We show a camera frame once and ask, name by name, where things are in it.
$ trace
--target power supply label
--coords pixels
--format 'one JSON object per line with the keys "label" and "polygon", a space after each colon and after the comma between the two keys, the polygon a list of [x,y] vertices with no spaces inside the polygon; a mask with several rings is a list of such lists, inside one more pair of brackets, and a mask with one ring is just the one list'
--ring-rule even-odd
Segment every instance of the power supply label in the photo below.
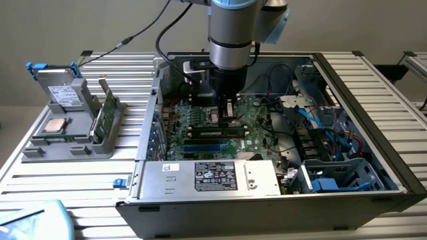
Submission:
{"label": "power supply label", "polygon": [[194,177],[198,192],[238,190],[237,168],[233,161],[197,162]]}
{"label": "power supply label", "polygon": [[73,86],[49,86],[49,89],[63,107],[81,107],[82,102]]}

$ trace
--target circuit board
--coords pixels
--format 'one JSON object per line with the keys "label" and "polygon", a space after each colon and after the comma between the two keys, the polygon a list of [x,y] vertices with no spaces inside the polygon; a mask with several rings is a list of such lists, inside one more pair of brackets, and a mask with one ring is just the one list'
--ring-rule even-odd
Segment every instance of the circuit board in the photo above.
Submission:
{"label": "circuit board", "polygon": [[250,159],[261,154],[265,160],[281,161],[281,154],[273,152],[263,144],[263,139],[271,141],[273,134],[266,131],[257,122],[258,116],[267,115],[267,110],[261,105],[262,99],[255,96],[243,97],[235,105],[238,120],[230,123],[230,127],[247,127],[249,134],[245,138],[215,139],[215,144],[202,145],[203,140],[189,137],[190,127],[218,127],[218,108],[197,107],[186,100],[181,100],[174,106],[174,113],[169,114],[167,160],[227,160]]}
{"label": "circuit board", "polygon": [[98,118],[94,121],[90,132],[90,135],[94,138],[93,140],[98,144],[101,144],[105,138],[110,136],[115,121],[117,108],[117,98],[113,94],[113,91],[109,90],[105,105],[99,110]]}

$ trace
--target green circuit board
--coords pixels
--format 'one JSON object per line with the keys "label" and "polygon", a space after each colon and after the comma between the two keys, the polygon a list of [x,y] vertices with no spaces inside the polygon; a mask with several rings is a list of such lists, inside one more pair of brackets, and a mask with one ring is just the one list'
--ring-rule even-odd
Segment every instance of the green circuit board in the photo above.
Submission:
{"label": "green circuit board", "polygon": [[245,159],[247,156],[261,154],[265,160],[273,160],[274,163],[281,161],[281,154],[263,146],[263,139],[267,139],[270,142],[274,136],[257,122],[258,116],[266,117],[267,115],[266,107],[254,105],[254,102],[261,103],[261,101],[262,99],[255,96],[246,96],[238,101],[235,106],[237,115],[242,117],[230,124],[230,127],[242,128],[247,126],[249,135],[245,138],[221,139],[219,144],[214,146],[217,150],[189,151],[185,150],[186,146],[189,147],[186,140],[191,140],[189,137],[189,127],[217,127],[218,124],[213,119],[217,120],[215,113],[218,109],[217,107],[191,106],[190,102],[182,100],[174,106],[174,113],[169,114],[171,119],[167,121],[167,160]]}

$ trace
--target white wall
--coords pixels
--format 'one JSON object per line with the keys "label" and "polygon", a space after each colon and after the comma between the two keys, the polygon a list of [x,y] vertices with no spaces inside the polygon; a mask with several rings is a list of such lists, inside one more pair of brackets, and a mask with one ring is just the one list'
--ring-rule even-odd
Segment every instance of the white wall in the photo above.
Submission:
{"label": "white wall", "polygon": [[[291,18],[265,51],[361,50],[374,63],[397,63],[402,51],[427,51],[426,0],[289,0]],[[166,0],[3,0],[0,2],[0,105],[45,105],[26,63],[69,64],[83,50],[107,51],[142,29]],[[153,52],[155,39],[186,5],[173,2],[154,28],[123,48]],[[207,9],[195,6],[162,41],[165,51],[207,47]],[[422,101],[427,84],[401,84]]]}

